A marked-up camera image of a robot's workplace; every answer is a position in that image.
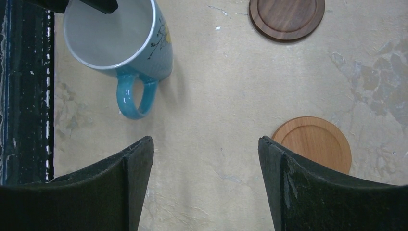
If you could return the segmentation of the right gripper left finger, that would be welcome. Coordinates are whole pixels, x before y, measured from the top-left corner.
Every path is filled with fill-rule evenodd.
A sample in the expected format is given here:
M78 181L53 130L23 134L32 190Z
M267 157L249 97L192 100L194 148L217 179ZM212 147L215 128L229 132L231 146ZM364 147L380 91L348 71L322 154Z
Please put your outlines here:
M3 231L136 231L153 165L145 136L124 150L47 183L0 188Z

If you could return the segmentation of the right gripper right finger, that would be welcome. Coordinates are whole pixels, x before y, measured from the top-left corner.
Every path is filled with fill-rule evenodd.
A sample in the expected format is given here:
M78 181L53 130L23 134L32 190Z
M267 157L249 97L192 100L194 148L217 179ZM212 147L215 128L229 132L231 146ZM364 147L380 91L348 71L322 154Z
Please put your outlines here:
M408 188L327 168L264 136L258 156L277 231L405 231Z

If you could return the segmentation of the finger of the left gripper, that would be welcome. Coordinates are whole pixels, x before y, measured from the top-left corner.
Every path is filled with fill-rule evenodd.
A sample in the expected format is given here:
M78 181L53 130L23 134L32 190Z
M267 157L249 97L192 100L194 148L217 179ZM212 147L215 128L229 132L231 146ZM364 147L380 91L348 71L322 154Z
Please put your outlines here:
M70 0L25 0L55 13L64 13ZM104 13L110 14L118 9L117 0L80 0L86 5Z

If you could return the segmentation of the blue mug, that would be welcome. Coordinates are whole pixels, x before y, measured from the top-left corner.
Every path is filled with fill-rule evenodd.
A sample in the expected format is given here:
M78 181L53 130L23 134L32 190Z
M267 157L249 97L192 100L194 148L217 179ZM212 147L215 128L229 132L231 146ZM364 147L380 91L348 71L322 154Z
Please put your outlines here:
M158 83L173 69L170 32L154 0L120 0L112 13L80 0L64 13L64 39L83 65L118 80L116 97L122 114L144 118Z

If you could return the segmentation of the orange coaster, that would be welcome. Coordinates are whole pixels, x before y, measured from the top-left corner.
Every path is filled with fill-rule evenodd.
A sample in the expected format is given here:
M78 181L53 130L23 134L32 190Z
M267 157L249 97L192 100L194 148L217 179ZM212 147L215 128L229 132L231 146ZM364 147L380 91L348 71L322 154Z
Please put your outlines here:
M305 158L335 171L348 174L352 163L345 135L319 117L301 116L282 124L271 138Z

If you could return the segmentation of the dark wooden coaster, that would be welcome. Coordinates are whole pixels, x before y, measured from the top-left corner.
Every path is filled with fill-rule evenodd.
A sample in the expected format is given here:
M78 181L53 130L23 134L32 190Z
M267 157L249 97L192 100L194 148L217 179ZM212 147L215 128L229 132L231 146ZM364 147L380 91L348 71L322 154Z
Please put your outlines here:
M254 27L273 40L293 41L307 37L319 26L325 0L250 0Z

